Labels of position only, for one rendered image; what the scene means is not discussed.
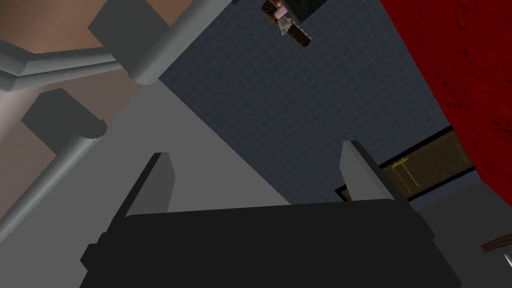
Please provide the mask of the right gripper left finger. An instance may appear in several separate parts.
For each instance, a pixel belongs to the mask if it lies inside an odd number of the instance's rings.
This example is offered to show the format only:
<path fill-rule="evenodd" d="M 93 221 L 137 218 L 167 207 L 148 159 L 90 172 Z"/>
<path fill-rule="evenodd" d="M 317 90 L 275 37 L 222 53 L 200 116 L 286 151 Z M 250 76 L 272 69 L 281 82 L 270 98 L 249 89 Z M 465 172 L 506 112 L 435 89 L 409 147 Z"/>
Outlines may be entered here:
<path fill-rule="evenodd" d="M 153 153 L 112 219 L 112 227 L 131 215 L 167 213 L 176 174 L 168 152 Z"/>

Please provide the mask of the dark wall picture with brown figures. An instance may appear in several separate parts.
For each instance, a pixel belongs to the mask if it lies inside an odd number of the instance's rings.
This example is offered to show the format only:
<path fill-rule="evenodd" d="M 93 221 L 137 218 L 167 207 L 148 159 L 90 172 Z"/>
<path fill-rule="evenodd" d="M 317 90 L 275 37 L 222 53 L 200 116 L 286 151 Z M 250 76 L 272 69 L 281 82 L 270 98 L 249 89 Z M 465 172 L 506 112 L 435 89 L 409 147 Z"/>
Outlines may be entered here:
<path fill-rule="evenodd" d="M 312 38 L 301 24 L 318 11 L 328 0 L 265 0 L 261 11 L 275 23 L 281 35 L 289 35 L 306 48 Z"/>

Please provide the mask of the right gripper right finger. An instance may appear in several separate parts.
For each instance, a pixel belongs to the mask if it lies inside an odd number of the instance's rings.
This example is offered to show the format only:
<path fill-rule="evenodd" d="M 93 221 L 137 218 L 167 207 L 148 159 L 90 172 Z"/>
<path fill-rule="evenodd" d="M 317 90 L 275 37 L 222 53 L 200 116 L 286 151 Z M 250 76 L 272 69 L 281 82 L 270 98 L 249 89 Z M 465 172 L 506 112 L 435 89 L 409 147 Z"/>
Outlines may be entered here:
<path fill-rule="evenodd" d="M 356 140 L 342 144 L 339 169 L 353 201 L 389 199 L 407 203 L 407 199 Z"/>

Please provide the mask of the brown panel with black frame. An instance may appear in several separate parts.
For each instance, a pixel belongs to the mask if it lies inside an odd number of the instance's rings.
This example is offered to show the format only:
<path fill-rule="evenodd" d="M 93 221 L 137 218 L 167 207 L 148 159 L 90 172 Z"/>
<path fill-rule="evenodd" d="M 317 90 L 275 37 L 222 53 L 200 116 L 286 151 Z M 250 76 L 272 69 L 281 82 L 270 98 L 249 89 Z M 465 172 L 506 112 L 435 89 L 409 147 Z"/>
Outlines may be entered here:
<path fill-rule="evenodd" d="M 407 201 L 417 199 L 475 170 L 469 154 L 451 126 L 378 166 Z M 343 201 L 352 201 L 346 184 L 335 192 Z"/>

